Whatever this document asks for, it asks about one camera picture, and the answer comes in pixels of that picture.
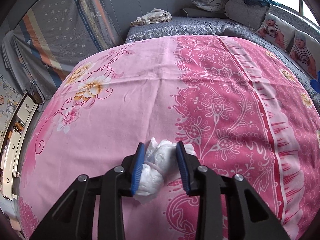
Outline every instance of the gray bedspread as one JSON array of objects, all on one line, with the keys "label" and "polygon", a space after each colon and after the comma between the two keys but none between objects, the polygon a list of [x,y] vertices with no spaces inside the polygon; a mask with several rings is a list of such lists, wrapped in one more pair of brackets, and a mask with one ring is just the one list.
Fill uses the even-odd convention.
[{"label": "gray bedspread", "polygon": [[131,27],[125,43],[173,35],[220,35],[228,28],[249,29],[226,19],[172,17],[171,22]]},{"label": "gray bedspread", "polygon": [[284,65],[286,65],[295,74],[297,79],[300,81],[300,83],[303,85],[305,90],[310,95],[318,113],[320,114],[320,95],[316,91],[314,91],[313,88],[310,86],[310,78],[302,69],[298,68],[293,62],[291,62],[280,51],[278,51],[275,46],[273,46],[271,43],[264,40],[257,34],[246,29],[228,28],[224,30],[223,35],[229,37],[238,37],[252,41],[255,44],[258,44],[274,53],[284,63]]}]

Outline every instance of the drawer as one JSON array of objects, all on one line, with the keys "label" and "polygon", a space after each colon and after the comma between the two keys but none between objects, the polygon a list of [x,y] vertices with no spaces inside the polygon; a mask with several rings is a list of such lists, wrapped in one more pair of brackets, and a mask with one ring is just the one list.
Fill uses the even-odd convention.
[{"label": "drawer", "polygon": [[29,111],[31,112],[32,108],[35,106],[34,101],[29,96],[26,96],[24,101],[22,102],[22,105]]},{"label": "drawer", "polygon": [[27,122],[29,115],[30,115],[30,112],[24,106],[20,106],[18,113],[17,113],[17,116],[23,122]]},{"label": "drawer", "polygon": [[21,134],[16,129],[14,129],[9,141],[6,158],[4,160],[2,194],[10,200],[12,200],[13,166],[20,139]]},{"label": "drawer", "polygon": [[14,156],[14,159],[16,157],[16,153],[17,153],[17,149],[18,149],[18,144],[21,138],[21,133],[19,133],[19,131],[17,130],[16,127],[13,128],[12,130],[12,135],[8,144],[8,149],[7,149],[7,155],[12,155]]}]

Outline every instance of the flower print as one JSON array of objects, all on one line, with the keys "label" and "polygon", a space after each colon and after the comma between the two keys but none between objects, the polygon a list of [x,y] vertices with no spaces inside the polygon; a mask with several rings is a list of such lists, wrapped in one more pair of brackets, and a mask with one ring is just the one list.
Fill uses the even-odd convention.
[{"label": "flower print", "polygon": [[280,69],[280,72],[284,75],[284,77],[289,81],[295,81],[294,76],[289,73],[289,71]]},{"label": "flower print", "polygon": [[318,140],[319,148],[320,148],[320,130],[317,130],[317,140]]},{"label": "flower print", "polygon": [[224,120],[228,120],[229,117],[232,116],[232,111],[234,109],[233,107],[231,107],[231,101],[226,102],[225,98],[219,94],[209,96],[203,93],[201,94],[203,95],[201,99],[199,99],[199,97],[196,97],[195,100],[191,100],[195,102],[197,102],[196,100],[198,100],[200,103],[199,108],[196,109],[195,112],[201,111],[203,113],[206,113],[206,117],[213,116],[215,122],[219,120],[219,117]]},{"label": "flower print", "polygon": [[70,125],[79,118],[79,108],[76,106],[69,107],[64,115],[59,119],[57,131],[60,132],[63,129],[65,134],[70,130]]},{"label": "flower print", "polygon": [[271,57],[271,58],[277,59],[276,55],[274,55],[274,54],[273,54],[272,52],[270,52],[270,51],[265,51],[264,53],[265,53],[267,56]]},{"label": "flower print", "polygon": [[99,76],[87,79],[85,82],[81,82],[78,86],[78,92],[74,99],[79,103],[85,103],[90,98],[95,98],[100,92],[108,88],[111,82],[110,77]]},{"label": "flower print", "polygon": [[184,122],[176,123],[176,126],[181,131],[176,133],[179,136],[176,140],[183,141],[185,144],[195,142],[200,145],[201,138],[209,138],[210,136],[210,133],[207,132],[210,130],[208,121],[202,120],[201,116],[198,116],[197,119],[194,117],[186,119]]},{"label": "flower print", "polygon": [[82,65],[81,67],[77,68],[75,71],[71,72],[71,76],[68,77],[66,85],[68,86],[78,81],[80,77],[83,76],[86,73],[86,71],[94,65],[95,63],[88,62]]},{"label": "flower print", "polygon": [[239,94],[241,91],[254,92],[253,87],[249,84],[249,80],[241,73],[232,72],[227,68],[219,70],[219,74],[223,80],[219,81],[219,87],[227,93]]},{"label": "flower print", "polygon": [[217,129],[216,137],[218,141],[211,147],[209,151],[216,152],[216,159],[222,159],[226,161],[230,158],[234,160],[236,158],[236,154],[240,153],[238,151],[238,149],[240,149],[238,141],[228,135],[226,129]]},{"label": "flower print", "polygon": [[311,108],[312,107],[312,101],[309,98],[309,96],[305,93],[301,93],[301,99],[302,99],[302,103],[306,108]]}]

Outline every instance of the beige cloth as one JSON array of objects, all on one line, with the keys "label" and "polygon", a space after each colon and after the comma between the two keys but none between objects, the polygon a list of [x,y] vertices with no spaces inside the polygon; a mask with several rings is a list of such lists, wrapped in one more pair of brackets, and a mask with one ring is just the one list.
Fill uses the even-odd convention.
[{"label": "beige cloth", "polygon": [[170,22],[172,16],[170,12],[154,8],[146,15],[138,17],[137,20],[130,23],[131,26],[149,25],[151,23]]}]

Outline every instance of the bed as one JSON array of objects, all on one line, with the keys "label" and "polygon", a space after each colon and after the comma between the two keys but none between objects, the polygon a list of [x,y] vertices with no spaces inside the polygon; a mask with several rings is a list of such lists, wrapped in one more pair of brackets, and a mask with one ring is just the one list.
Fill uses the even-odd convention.
[{"label": "bed", "polygon": [[[124,44],[80,62],[26,150],[19,198],[25,236],[79,174],[104,174],[155,137],[192,143],[220,175],[243,174],[291,239],[299,238],[320,207],[320,117],[302,79],[276,54],[237,37],[185,35]],[[145,205],[124,198],[126,238],[194,239],[197,206],[180,180]],[[227,239],[225,210],[223,220]]]},{"label": "bed", "polygon": [[[220,175],[243,174],[298,239],[320,208],[320,97],[308,74],[244,25],[174,13],[189,0],[129,1],[103,0],[103,8],[100,0],[61,0],[51,10],[57,1],[39,0],[4,39],[21,90],[33,83],[44,101],[54,94],[21,151],[26,239],[79,174],[104,174],[152,137],[192,143]],[[172,21],[129,30],[155,7],[173,12]],[[77,20],[55,25],[69,13]],[[122,44],[118,33],[125,44],[113,47]],[[124,198],[126,238],[193,240],[198,204],[180,179],[145,205]],[[226,210],[223,222],[227,240]]]}]

